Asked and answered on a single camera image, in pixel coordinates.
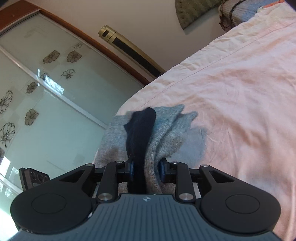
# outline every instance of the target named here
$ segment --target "bed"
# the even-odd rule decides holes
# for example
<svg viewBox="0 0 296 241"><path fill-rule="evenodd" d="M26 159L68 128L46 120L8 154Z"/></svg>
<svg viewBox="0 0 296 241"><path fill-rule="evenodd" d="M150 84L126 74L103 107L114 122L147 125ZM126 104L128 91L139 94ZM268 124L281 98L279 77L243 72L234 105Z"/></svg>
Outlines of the bed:
<svg viewBox="0 0 296 241"><path fill-rule="evenodd" d="M281 204L274 232L296 237L296 12L262 9L132 96L118 111L184 104L206 131L203 158Z"/></svg>

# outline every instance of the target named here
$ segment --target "white wall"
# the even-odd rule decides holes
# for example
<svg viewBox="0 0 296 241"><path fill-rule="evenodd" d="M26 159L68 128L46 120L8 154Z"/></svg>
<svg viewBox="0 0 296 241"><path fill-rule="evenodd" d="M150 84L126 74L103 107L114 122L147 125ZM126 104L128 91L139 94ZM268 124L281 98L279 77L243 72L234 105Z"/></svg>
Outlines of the white wall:
<svg viewBox="0 0 296 241"><path fill-rule="evenodd" d="M0 10L3 9L3 8L6 8L8 7L9 5L15 3L15 2L18 2L19 0L8 0L2 7L0 7Z"/></svg>
<svg viewBox="0 0 296 241"><path fill-rule="evenodd" d="M71 23L131 64L99 38L100 28L109 25L165 70L224 33L219 25L218 9L211 10L183 31L176 16L174 0L28 1Z"/></svg>

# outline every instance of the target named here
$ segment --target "metal bolt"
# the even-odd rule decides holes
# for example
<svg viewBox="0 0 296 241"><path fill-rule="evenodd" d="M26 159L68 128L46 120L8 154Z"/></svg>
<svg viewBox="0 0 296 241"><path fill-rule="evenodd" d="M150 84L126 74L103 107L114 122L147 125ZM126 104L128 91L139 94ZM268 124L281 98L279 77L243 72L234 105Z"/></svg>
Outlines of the metal bolt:
<svg viewBox="0 0 296 241"><path fill-rule="evenodd" d="M110 193L101 193L98 196L98 199L102 200L102 201L109 201L113 198L113 196Z"/></svg>
<svg viewBox="0 0 296 241"><path fill-rule="evenodd" d="M183 201L189 201L189 200L192 200L194 198L194 196L190 193L181 193L179 195L179 198Z"/></svg>

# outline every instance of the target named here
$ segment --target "light gray sock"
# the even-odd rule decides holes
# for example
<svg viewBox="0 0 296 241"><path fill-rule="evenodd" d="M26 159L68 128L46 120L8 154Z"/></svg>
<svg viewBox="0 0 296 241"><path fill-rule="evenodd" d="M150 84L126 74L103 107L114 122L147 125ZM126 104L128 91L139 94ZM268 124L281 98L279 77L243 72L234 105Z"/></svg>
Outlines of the light gray sock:
<svg viewBox="0 0 296 241"><path fill-rule="evenodd" d="M116 115L105 130L100 147L96 152L94 164L96 168L104 167L112 161L126 161L126 138L127 133L124 125L130 121L131 115ZM127 193L127 183L118 185L119 193Z"/></svg>
<svg viewBox="0 0 296 241"><path fill-rule="evenodd" d="M159 161L176 152L183 142L197 112L181 114L184 105L155 107L156 120L145 156L145 178L148 193L175 193L174 184L160 181L157 165Z"/></svg>

